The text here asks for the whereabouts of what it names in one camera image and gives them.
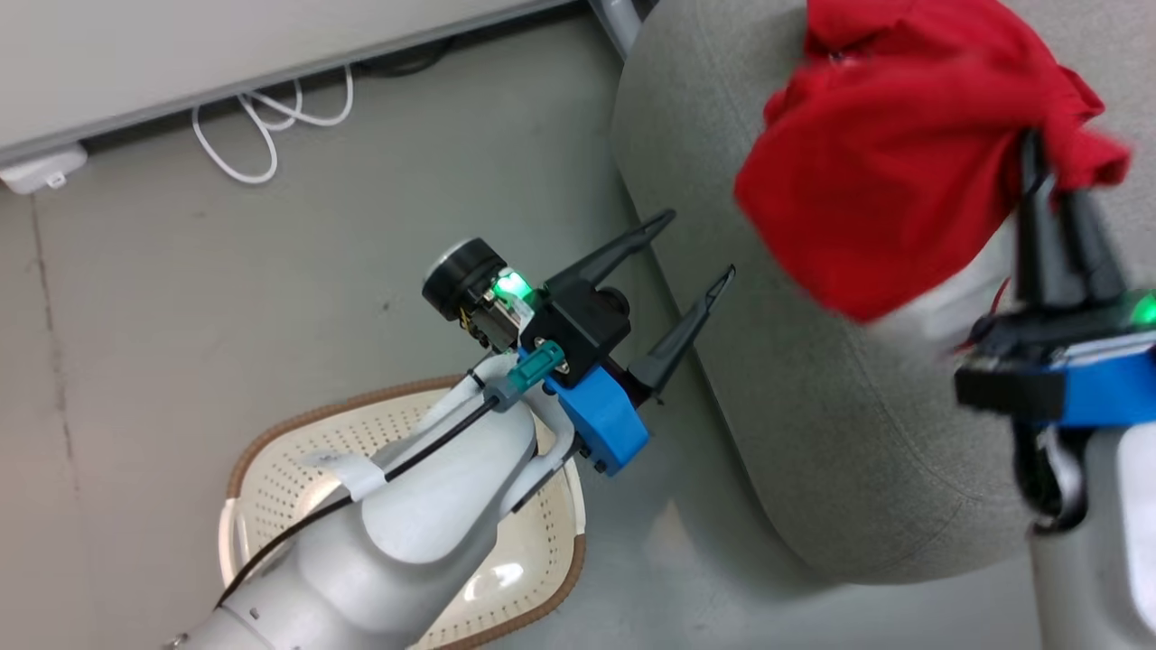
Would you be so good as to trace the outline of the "left gripper with blue bracket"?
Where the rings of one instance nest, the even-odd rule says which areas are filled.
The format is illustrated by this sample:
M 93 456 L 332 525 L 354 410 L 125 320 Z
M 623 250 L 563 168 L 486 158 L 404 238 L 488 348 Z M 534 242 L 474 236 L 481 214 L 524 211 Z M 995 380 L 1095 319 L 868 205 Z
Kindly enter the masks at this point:
M 475 237 L 450 248 L 423 280 L 422 296 L 446 320 L 457 320 L 477 341 L 494 350 L 525 349 L 519 337 L 533 317 L 531 301 L 544 288 L 544 303 L 590 302 L 599 285 L 629 256 L 638 254 L 676 217 L 676 210 L 660 210 L 635 227 L 583 256 L 578 263 L 534 288 L 507 267 L 501 254 Z M 542 387 L 554 392 L 566 416 L 573 421 L 581 452 L 590 451 L 596 470 L 618 473 L 647 443 L 649 433 L 637 407 L 650 394 L 661 394 L 682 359 L 713 312 L 713 306 L 735 276 L 729 265 L 690 309 L 644 357 L 635 359 L 630 374 L 607 359 L 576 387 L 564 387 L 546 376 Z

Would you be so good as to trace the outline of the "right gripper with blue bracket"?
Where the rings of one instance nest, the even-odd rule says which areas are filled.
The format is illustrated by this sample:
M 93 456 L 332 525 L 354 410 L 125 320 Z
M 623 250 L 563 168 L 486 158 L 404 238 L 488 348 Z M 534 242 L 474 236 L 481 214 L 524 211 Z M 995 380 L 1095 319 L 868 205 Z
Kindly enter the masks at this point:
M 1040 132 L 1025 132 L 1020 162 L 1016 300 L 1025 310 L 977 322 L 956 370 L 957 402 L 1022 424 L 1156 423 L 1156 291 L 1127 291 L 1090 190 L 1065 193 L 1057 215 Z M 1082 302 L 1105 304 L 1074 309 Z

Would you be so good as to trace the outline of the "red garment with white stripes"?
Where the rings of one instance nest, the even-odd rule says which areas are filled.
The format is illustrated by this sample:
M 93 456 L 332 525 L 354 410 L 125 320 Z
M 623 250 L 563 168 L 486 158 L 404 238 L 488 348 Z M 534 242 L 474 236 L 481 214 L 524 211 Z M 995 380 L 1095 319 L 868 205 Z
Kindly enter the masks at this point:
M 1001 0 L 806 0 L 805 61 L 734 195 L 812 300 L 938 357 L 1009 301 L 1027 132 L 1062 190 L 1131 171 L 1103 112 Z

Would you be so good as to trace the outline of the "cream perforated laundry basket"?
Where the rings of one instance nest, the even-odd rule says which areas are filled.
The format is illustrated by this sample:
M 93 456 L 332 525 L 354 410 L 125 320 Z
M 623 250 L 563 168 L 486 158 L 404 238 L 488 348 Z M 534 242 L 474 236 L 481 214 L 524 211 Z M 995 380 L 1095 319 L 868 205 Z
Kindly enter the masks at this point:
M 338 478 L 309 468 L 314 450 L 370 457 L 403 440 L 457 383 L 455 376 L 383 387 L 326 404 L 257 436 L 228 478 L 218 519 L 223 583 L 334 494 Z M 560 608 L 581 578 L 587 542 L 575 461 L 499 527 L 494 551 L 410 650 L 470 650 L 534 625 Z

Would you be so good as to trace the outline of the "grey fabric sofa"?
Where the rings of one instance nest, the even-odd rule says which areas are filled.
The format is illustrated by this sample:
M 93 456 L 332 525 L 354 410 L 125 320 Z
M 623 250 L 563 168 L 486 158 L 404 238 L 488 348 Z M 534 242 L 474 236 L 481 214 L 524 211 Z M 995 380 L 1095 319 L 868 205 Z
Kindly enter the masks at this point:
M 1131 148 L 1104 199 L 1139 281 L 1156 280 L 1156 0 L 1001 0 L 1104 104 L 1090 127 Z M 736 276 L 698 357 L 759 504 L 827 579 L 901 584 L 1021 551 L 1030 514 L 1011 433 L 958 407 L 962 350 L 889 345 L 812 300 L 734 195 L 764 108 L 805 61 L 806 0 L 659 0 L 627 57 L 612 148 L 679 303 L 694 272 Z

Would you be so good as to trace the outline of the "large white partition panel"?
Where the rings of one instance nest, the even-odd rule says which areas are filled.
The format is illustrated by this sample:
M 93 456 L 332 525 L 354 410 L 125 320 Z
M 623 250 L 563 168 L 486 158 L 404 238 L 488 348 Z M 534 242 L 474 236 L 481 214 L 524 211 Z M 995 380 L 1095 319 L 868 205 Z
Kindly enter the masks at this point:
M 0 167 L 573 0 L 0 0 Z

